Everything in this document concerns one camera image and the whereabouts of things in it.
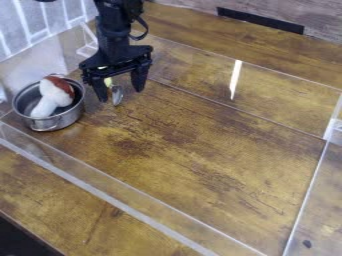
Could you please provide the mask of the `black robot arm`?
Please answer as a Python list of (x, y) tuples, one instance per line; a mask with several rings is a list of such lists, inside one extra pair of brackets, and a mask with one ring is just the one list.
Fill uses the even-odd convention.
[(130, 73), (137, 92), (145, 90), (149, 70), (153, 65), (150, 45), (132, 45), (130, 40), (142, 40), (132, 34), (132, 24), (138, 21), (149, 28), (141, 15), (145, 0), (94, 0), (99, 15), (95, 19), (99, 49), (81, 64), (83, 82), (97, 93), (101, 102), (109, 100), (105, 79)]

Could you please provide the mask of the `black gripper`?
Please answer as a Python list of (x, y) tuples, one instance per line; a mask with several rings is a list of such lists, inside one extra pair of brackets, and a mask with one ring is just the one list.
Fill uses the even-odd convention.
[(109, 100), (108, 86), (105, 83), (105, 79), (109, 77), (130, 73), (136, 91), (141, 93), (145, 90), (149, 70), (153, 65), (153, 51), (154, 48), (150, 45), (134, 45), (121, 47), (120, 53), (110, 56), (99, 49), (79, 64), (83, 82), (93, 84), (101, 102)]

